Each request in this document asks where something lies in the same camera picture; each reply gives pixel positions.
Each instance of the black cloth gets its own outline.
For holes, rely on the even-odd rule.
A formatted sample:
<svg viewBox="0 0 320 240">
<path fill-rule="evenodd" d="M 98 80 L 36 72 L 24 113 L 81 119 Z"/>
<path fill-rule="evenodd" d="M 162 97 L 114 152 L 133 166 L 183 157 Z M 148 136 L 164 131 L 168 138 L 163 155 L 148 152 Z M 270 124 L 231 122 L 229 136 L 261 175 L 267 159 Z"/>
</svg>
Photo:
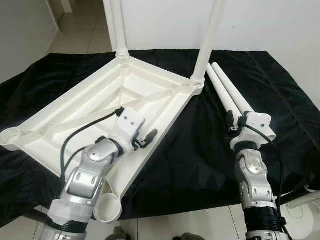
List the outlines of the black cloth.
<svg viewBox="0 0 320 240">
<path fill-rule="evenodd" d="M 189 78 L 198 50 L 131 51 L 131 56 Z M 115 57 L 49 54 L 0 85 L 0 129 L 15 127 Z M 257 112 L 272 116 L 284 165 L 284 192 L 320 185 L 320 112 L 267 52 L 213 51 L 231 81 Z M 122 199 L 121 219 L 174 214 L 240 202 L 226 113 L 206 76 Z M 261 147 L 277 193 L 280 165 Z M 50 206 L 58 179 L 22 151 L 0 149 L 0 227 L 37 204 Z"/>
</svg>

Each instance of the white cylindrical leg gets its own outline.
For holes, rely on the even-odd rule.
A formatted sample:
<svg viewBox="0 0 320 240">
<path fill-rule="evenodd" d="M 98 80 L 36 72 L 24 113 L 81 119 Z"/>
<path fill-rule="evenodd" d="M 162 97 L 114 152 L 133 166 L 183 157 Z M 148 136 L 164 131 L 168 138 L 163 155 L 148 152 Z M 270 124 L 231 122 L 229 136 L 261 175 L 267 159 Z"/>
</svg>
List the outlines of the white cylindrical leg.
<svg viewBox="0 0 320 240">
<path fill-rule="evenodd" d="M 208 73 L 208 76 L 216 92 L 218 93 L 218 96 L 222 102 L 222 105 L 224 106 L 225 111 L 226 112 L 232 111 L 233 119 L 234 119 L 233 126 L 237 128 L 238 119 L 239 117 L 242 117 L 238 107 L 230 97 L 228 91 L 225 89 L 224 85 L 221 83 L 219 77 L 217 76 L 216 72 L 213 70 L 213 68 L 209 63 L 207 64 L 206 72 Z"/>
<path fill-rule="evenodd" d="M 124 16 L 121 2 L 121 0 L 111 0 L 111 8 L 116 40 L 115 56 L 117 58 L 123 59 L 129 56 L 129 51 L 127 47 Z"/>
<path fill-rule="evenodd" d="M 216 40 L 217 31 L 224 12 L 226 0 L 214 0 L 206 32 L 195 64 L 191 84 L 194 88 L 202 89 L 205 84 L 205 73 Z"/>
<path fill-rule="evenodd" d="M 237 105 L 241 114 L 243 115 L 246 111 L 254 112 L 253 108 L 249 105 L 249 103 L 245 100 L 245 98 L 241 95 L 235 85 L 231 82 L 229 77 L 225 74 L 225 72 L 221 69 L 221 67 L 214 62 L 212 64 L 213 70 L 218 75 L 221 80 L 223 86 L 228 91 L 229 95 L 233 99 L 234 103 Z"/>
</svg>

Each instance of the black fabric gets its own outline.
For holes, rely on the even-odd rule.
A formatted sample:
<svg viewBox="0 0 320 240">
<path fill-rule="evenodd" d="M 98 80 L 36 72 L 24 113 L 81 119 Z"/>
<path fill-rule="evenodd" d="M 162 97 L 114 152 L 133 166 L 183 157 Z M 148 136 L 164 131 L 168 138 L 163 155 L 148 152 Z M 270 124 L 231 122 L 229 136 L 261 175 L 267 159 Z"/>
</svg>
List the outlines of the black fabric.
<svg viewBox="0 0 320 240">
<path fill-rule="evenodd" d="M 197 50 L 131 51 L 131 56 L 189 78 Z M 0 128 L 14 127 L 100 69 L 114 53 L 49 54 L 0 85 Z M 285 164 L 284 191 L 319 187 L 320 112 L 292 77 L 265 51 L 213 51 L 218 62 L 271 127 Z M 122 199 L 121 219 L 174 214 L 240 202 L 225 110 L 206 76 Z M 262 157 L 278 192 L 280 165 L 272 146 Z M 21 151 L 0 149 L 0 227 L 37 204 L 49 207 L 58 179 Z"/>
</svg>

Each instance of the white tape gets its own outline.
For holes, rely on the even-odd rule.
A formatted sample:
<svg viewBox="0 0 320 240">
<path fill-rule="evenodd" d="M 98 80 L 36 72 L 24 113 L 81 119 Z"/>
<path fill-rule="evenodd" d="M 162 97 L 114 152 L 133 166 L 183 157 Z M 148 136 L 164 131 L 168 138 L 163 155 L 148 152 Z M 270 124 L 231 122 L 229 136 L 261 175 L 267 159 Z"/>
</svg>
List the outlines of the white tape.
<svg viewBox="0 0 320 240">
<path fill-rule="evenodd" d="M 88 223 L 91 219 L 93 210 L 94 208 L 92 206 L 81 205 L 63 199 L 56 199 L 52 201 L 48 216 L 54 223 L 61 226 L 70 220 Z"/>
</svg>

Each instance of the tiled floor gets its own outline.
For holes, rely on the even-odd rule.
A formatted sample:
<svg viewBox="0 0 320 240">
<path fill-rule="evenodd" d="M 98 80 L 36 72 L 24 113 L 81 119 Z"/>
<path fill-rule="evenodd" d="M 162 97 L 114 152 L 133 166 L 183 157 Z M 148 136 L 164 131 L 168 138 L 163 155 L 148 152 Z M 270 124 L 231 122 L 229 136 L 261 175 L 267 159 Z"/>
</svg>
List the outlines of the tiled floor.
<svg viewBox="0 0 320 240">
<path fill-rule="evenodd" d="M 48 53 L 112 52 L 103 0 L 77 0 L 73 13 L 65 13 L 58 25 Z"/>
<path fill-rule="evenodd" d="M 44 213 L 48 210 L 38 207 Z M 244 216 L 240 205 L 218 207 L 167 216 L 146 217 L 103 224 L 90 221 L 86 240 L 104 240 L 116 226 L 131 236 L 132 240 L 172 240 L 183 233 L 193 233 L 206 240 L 244 240 Z M 0 239 L 38 240 L 44 225 L 19 217 L 0 228 Z"/>
</svg>

